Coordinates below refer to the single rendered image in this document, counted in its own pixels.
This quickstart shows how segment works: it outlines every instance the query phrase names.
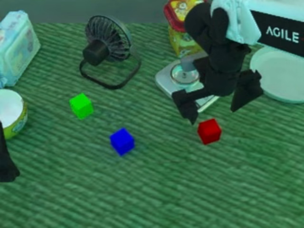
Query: container with red lid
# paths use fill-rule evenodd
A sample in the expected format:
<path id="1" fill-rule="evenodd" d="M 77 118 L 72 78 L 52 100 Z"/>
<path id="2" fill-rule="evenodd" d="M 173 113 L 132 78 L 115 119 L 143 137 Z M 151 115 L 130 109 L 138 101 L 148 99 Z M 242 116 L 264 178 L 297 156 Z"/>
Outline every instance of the container with red lid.
<path id="1" fill-rule="evenodd" d="M 186 33 L 184 21 L 187 13 L 204 0 L 169 0 L 164 14 L 169 23 L 170 43 L 178 57 L 202 51 L 201 47 Z"/>

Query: green cube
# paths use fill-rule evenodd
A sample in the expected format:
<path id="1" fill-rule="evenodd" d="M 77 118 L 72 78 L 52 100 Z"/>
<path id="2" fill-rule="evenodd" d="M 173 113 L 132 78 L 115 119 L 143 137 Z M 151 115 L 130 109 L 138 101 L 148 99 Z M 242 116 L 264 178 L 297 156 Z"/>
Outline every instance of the green cube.
<path id="1" fill-rule="evenodd" d="M 92 102 L 84 93 L 70 99 L 70 106 L 73 113 L 81 120 L 88 117 L 94 111 Z"/>

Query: green mat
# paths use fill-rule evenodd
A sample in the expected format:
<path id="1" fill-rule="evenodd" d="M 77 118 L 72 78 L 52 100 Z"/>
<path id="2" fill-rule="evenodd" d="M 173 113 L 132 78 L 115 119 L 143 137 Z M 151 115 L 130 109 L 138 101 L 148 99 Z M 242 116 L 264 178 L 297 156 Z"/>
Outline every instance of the green mat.
<path id="1" fill-rule="evenodd" d="M 8 142 L 22 175 L 0 185 L 1 228 L 304 227 L 304 105 L 263 96 L 231 113 L 221 98 L 197 121 L 223 129 L 205 146 L 154 82 L 175 60 L 166 25 L 129 25 L 143 64 L 118 91 L 79 75 L 84 25 L 35 29 L 42 49 L 14 88 L 29 119 Z M 116 83 L 132 63 L 87 70 Z M 69 99 L 82 92 L 95 113 L 80 121 Z M 136 148 L 121 158 L 109 135 L 122 127 Z"/>

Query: light blue plastic package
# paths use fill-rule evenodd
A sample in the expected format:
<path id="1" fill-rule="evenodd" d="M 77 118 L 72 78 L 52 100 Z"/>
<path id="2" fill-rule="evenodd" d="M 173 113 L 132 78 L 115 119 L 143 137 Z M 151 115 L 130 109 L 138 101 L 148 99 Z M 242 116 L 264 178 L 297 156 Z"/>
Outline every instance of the light blue plastic package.
<path id="1" fill-rule="evenodd" d="M 27 13 L 9 12 L 0 22 L 0 89 L 17 83 L 40 47 Z"/>

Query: gray wall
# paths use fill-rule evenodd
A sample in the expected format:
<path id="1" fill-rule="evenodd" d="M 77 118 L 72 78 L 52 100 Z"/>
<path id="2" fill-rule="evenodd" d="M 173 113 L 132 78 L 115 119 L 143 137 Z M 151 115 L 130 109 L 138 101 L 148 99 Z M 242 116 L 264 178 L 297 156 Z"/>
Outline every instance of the gray wall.
<path id="1" fill-rule="evenodd" d="M 24 10 L 32 22 L 87 22 L 93 15 L 112 15 L 123 22 L 165 22 L 167 0 L 0 0 L 0 19 Z"/>

